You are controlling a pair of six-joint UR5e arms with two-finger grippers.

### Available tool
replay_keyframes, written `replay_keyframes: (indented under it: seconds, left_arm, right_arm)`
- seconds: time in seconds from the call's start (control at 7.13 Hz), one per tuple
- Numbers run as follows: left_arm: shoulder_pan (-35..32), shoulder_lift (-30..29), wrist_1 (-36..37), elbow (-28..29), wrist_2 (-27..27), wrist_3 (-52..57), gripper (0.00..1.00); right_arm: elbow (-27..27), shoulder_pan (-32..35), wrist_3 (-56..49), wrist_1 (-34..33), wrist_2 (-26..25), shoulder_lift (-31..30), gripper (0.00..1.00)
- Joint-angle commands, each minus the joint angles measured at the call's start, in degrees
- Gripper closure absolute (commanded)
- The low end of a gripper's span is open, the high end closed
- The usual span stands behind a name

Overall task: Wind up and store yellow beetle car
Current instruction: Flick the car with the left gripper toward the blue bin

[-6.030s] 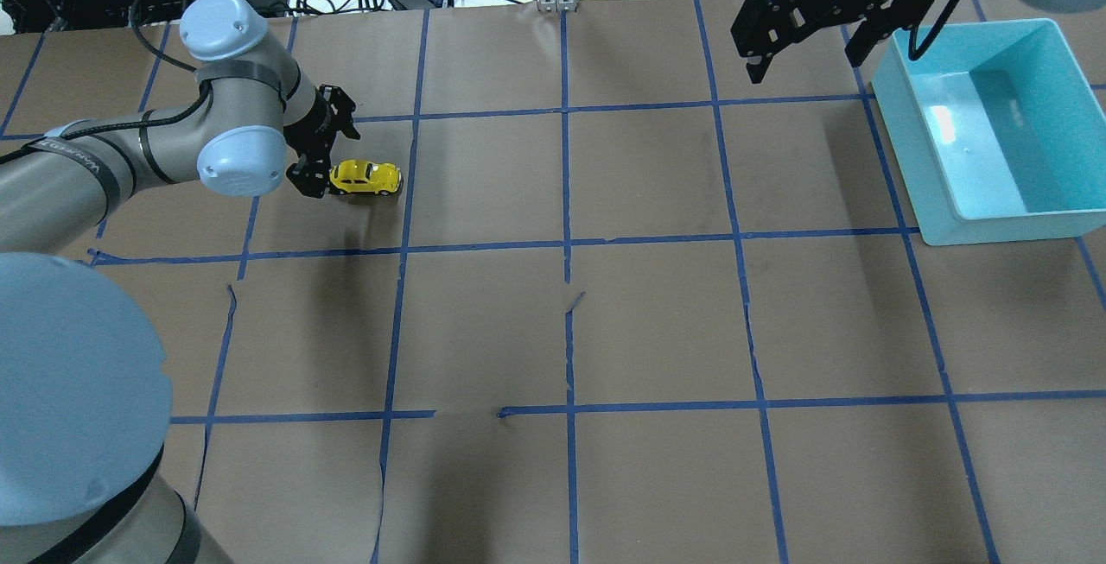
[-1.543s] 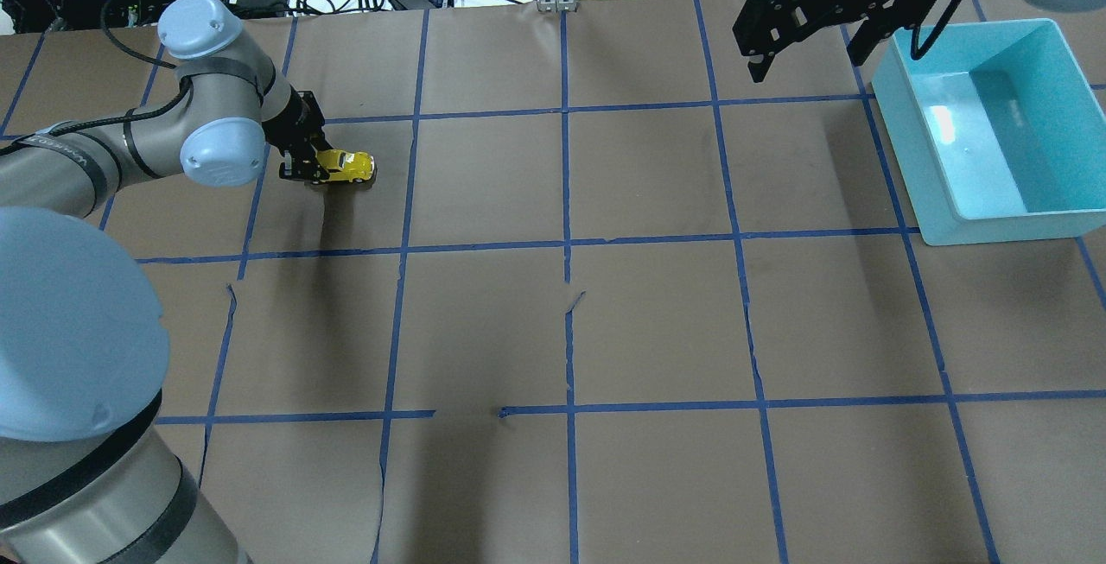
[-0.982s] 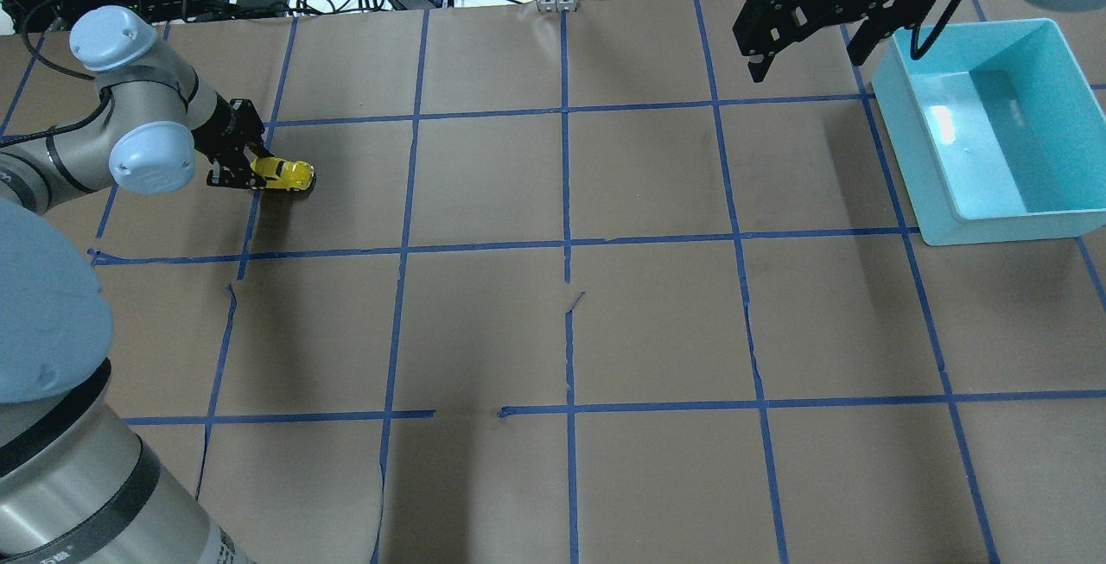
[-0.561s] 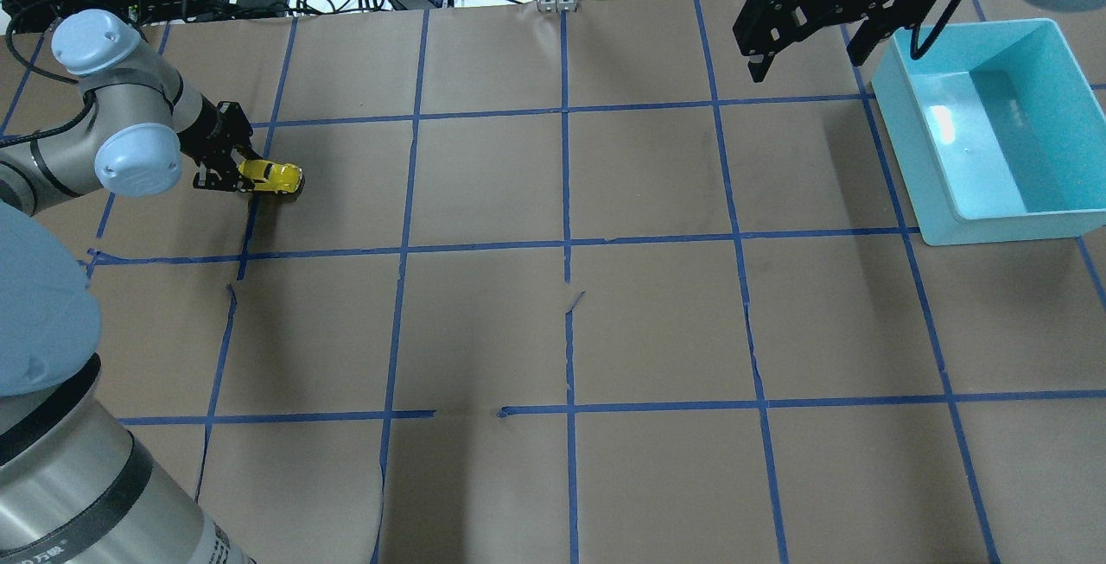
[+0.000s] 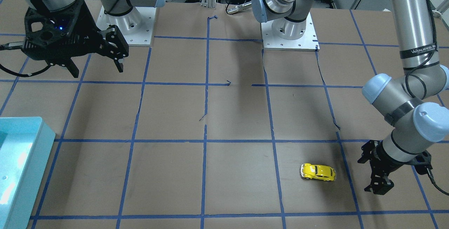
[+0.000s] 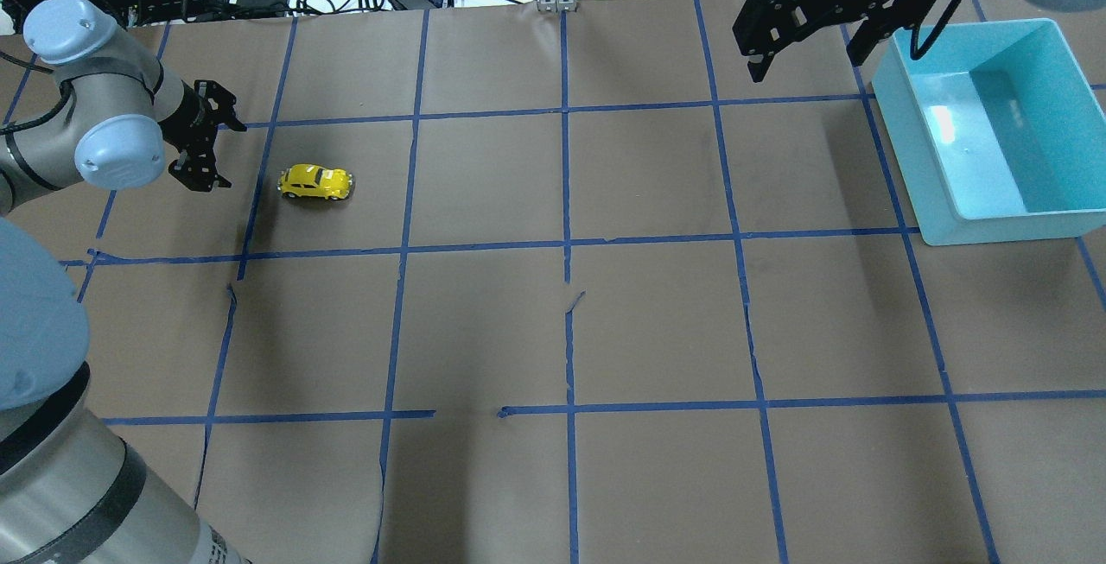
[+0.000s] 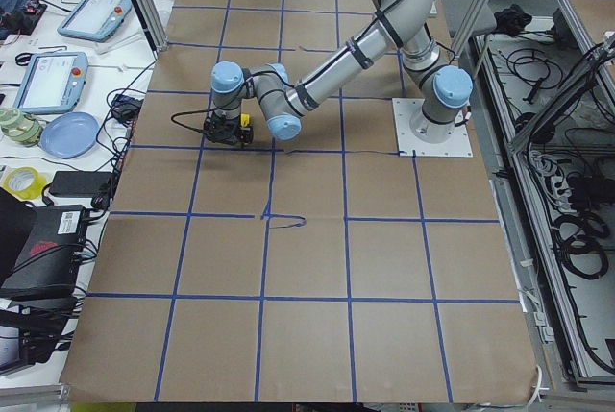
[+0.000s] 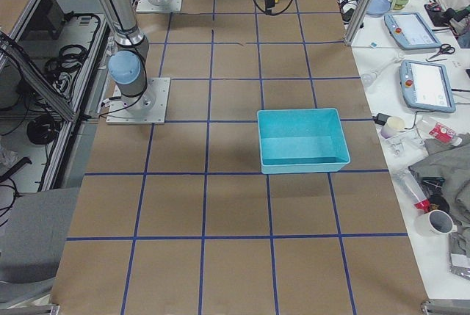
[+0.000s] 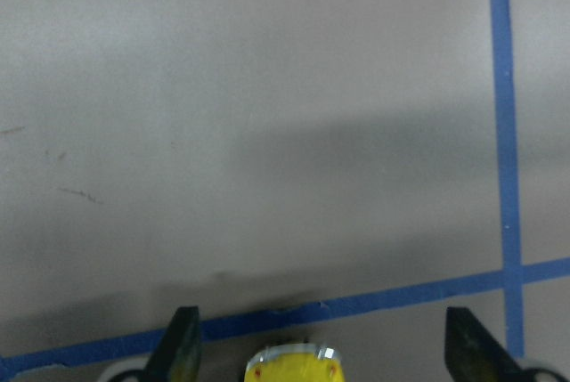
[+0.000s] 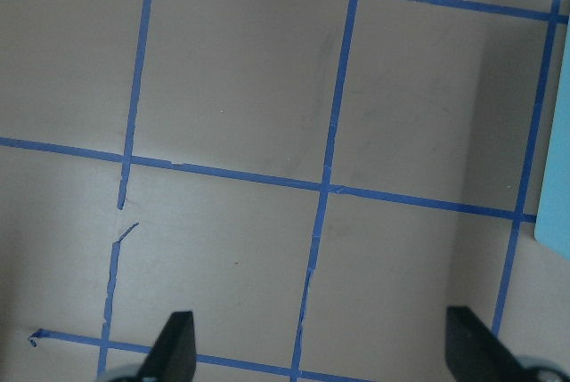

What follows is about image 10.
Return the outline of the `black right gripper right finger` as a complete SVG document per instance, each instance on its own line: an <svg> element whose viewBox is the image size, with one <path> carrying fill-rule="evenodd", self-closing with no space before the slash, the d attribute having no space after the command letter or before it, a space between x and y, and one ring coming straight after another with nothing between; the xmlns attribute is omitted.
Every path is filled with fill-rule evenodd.
<svg viewBox="0 0 570 382"><path fill-rule="evenodd" d="M525 367L466 306L445 315L444 358L455 381L537 381L540 366Z"/></svg>

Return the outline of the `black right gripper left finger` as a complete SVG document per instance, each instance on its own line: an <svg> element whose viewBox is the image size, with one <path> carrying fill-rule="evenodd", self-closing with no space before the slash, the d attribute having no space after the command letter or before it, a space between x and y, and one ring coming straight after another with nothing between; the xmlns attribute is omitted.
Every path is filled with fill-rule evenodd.
<svg viewBox="0 0 570 382"><path fill-rule="evenodd" d="M191 382L197 367L192 311L171 313L134 381Z"/></svg>

